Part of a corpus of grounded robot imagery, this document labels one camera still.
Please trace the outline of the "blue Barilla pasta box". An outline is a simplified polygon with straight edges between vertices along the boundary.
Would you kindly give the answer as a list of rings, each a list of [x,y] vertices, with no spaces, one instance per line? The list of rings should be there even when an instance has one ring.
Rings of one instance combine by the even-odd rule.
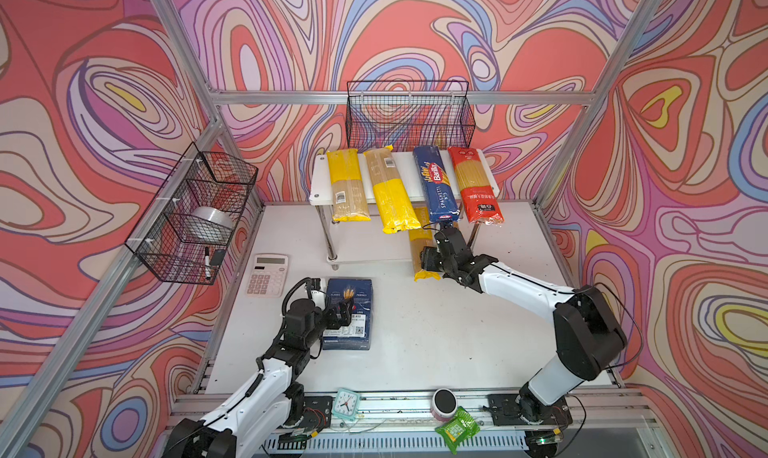
[[[342,300],[354,302],[349,326],[326,328],[323,335],[327,350],[369,350],[373,313],[373,285],[367,278],[331,278],[326,288],[326,309]]]

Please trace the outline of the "yellow Pastatime spaghetti bag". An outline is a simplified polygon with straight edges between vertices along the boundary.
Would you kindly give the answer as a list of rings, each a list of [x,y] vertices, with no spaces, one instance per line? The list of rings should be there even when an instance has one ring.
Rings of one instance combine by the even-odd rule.
[[[426,270],[421,262],[421,252],[426,247],[434,246],[433,231],[425,228],[426,225],[430,224],[428,208],[419,206],[414,211],[420,223],[420,228],[408,231],[414,280],[429,278],[440,280],[439,272]]]

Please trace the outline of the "blue Barilla spaghetti box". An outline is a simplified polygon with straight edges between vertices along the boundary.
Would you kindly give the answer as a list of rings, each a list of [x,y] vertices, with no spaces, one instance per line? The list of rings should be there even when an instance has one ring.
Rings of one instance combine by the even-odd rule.
[[[460,216],[440,150],[434,145],[417,146],[413,156],[431,223],[457,221]]]

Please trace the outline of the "red spaghetti bag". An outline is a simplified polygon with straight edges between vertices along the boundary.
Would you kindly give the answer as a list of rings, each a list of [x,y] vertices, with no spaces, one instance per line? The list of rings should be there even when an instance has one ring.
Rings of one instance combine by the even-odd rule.
[[[450,147],[465,213],[470,223],[500,225],[504,222],[496,194],[475,148]]]

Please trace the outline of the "yellow narrow spaghetti bag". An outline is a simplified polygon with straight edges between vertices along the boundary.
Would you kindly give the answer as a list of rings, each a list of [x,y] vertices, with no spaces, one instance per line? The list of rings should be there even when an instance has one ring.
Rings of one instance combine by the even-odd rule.
[[[401,179],[392,147],[364,152],[383,232],[394,234],[421,227]]]

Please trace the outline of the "yellow clear spaghetti bag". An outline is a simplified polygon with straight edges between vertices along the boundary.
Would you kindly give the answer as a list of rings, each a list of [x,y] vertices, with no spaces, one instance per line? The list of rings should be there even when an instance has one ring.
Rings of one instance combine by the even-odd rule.
[[[335,222],[369,221],[369,208],[358,151],[342,149],[326,154],[332,188],[332,219]]]

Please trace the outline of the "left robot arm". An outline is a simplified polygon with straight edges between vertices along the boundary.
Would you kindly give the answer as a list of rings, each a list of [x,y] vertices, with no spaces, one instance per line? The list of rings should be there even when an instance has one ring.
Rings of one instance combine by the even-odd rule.
[[[171,431],[164,457],[251,457],[276,429],[301,421],[304,388],[298,376],[311,360],[311,348],[327,329],[351,324],[354,300],[326,308],[311,298],[291,303],[257,371],[203,418],[184,419]]]

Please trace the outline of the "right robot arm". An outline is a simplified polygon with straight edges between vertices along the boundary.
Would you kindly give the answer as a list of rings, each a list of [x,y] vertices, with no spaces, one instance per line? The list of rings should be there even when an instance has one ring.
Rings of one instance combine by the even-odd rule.
[[[418,254],[420,265],[464,288],[505,299],[553,326],[555,355],[519,390],[517,414],[540,424],[553,406],[592,381],[625,350],[628,339],[601,291],[559,286],[522,273],[499,259],[475,255],[458,228],[441,226],[434,246]]]

